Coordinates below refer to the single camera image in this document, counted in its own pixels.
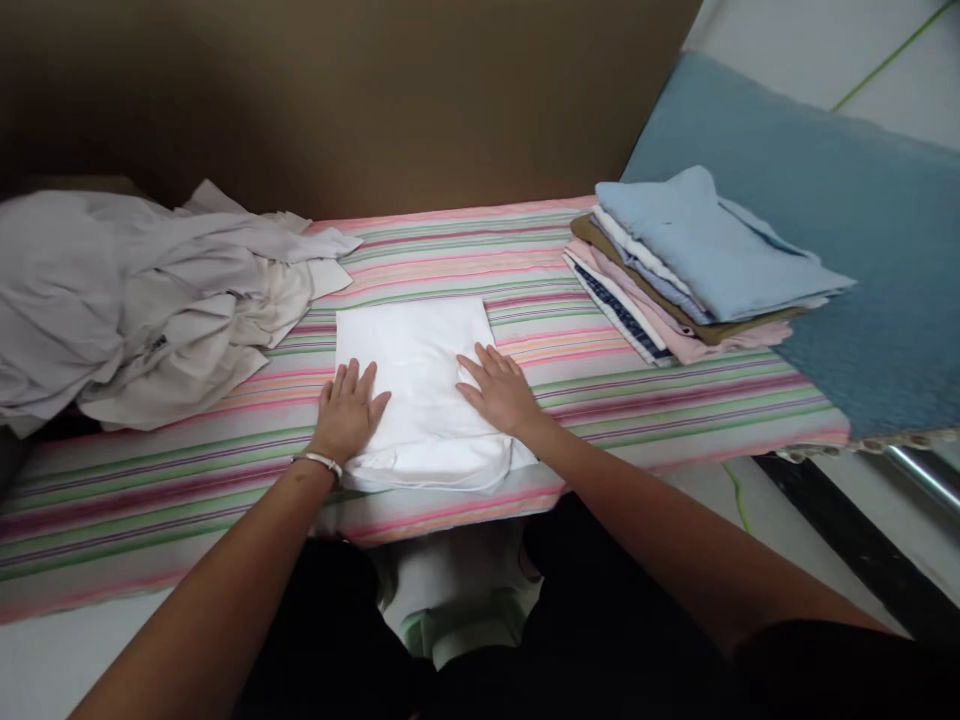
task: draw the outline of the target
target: sleeve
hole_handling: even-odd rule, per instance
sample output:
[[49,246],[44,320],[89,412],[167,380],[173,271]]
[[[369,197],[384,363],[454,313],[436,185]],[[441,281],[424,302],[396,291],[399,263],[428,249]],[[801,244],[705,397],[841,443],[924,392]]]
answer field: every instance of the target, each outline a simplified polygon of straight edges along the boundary
[[837,623],[773,625],[733,657],[743,699],[781,715],[872,716],[890,704],[948,703],[960,650]]

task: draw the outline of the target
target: forearm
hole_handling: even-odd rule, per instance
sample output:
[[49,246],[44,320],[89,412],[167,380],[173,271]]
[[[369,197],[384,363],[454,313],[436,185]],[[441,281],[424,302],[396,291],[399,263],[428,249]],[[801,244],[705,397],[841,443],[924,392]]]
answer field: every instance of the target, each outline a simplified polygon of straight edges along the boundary
[[332,473],[318,463],[292,464],[184,578],[71,717],[225,717],[332,485]]
[[886,629],[696,501],[552,420],[519,437],[725,650],[788,619]]

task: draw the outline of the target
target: green cable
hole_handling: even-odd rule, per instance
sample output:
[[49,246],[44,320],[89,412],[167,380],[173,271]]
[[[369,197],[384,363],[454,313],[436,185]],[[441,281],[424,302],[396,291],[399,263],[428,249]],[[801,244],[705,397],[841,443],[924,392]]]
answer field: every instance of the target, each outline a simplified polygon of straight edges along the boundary
[[842,108],[844,105],[846,105],[847,102],[851,98],[853,98],[854,95],[856,95],[858,92],[863,90],[863,88],[866,87],[866,85],[871,80],[873,80],[877,75],[879,75],[883,71],[883,69],[887,67],[887,65],[889,65],[894,60],[896,60],[897,57],[900,55],[900,53],[906,50],[913,43],[914,40],[916,40],[918,37],[923,35],[923,33],[927,31],[927,28],[933,25],[933,23],[936,22],[937,18],[943,15],[943,13],[946,12],[947,8],[953,5],[953,3],[954,3],[954,0],[947,0],[947,2],[943,4],[943,7],[941,7],[933,15],[927,18],[927,21],[923,25],[921,25],[919,28],[917,28],[916,32],[914,32],[913,35],[908,37],[900,47],[898,47],[896,50],[890,53],[890,56],[886,60],[884,60],[879,65],[877,65],[877,67],[874,68],[873,72],[867,75],[863,80],[861,80],[860,84],[857,85],[853,90],[848,92],[846,96],[844,96],[843,100],[841,100],[836,105],[834,105],[833,108],[830,110],[830,112],[836,112],[837,110]]
[[737,512],[740,514],[740,522],[743,523],[743,529],[747,531],[747,535],[753,535],[753,532],[750,530],[750,521],[747,520],[747,511],[743,509],[743,488],[740,487],[740,481],[737,479],[737,476],[733,474],[733,470],[727,467],[726,463],[721,464],[723,465],[723,469],[727,471],[727,475],[733,480],[733,496],[737,501]]

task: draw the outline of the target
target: folded pink shirt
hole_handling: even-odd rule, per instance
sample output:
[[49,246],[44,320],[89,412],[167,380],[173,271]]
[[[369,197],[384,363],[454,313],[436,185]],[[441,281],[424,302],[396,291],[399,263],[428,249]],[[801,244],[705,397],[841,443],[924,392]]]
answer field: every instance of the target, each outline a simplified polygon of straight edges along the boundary
[[793,334],[793,330],[783,320],[767,323],[759,327],[744,330],[738,335],[727,338],[719,345],[706,343],[690,336],[689,328],[684,328],[675,318],[650,297],[630,279],[617,264],[589,243],[574,238],[567,245],[578,260],[582,260],[591,270],[605,275],[623,289],[631,298],[637,301],[638,308],[643,316],[656,330],[667,348],[683,365],[691,365],[710,355],[733,352],[735,350],[749,350],[757,347],[779,345]]

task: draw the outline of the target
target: metal pipe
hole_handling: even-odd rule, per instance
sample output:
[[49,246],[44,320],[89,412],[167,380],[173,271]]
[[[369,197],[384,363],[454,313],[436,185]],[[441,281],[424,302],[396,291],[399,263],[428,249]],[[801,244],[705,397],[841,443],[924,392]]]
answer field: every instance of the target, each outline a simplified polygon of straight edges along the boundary
[[884,455],[921,490],[960,519],[960,473],[930,450],[888,447]]

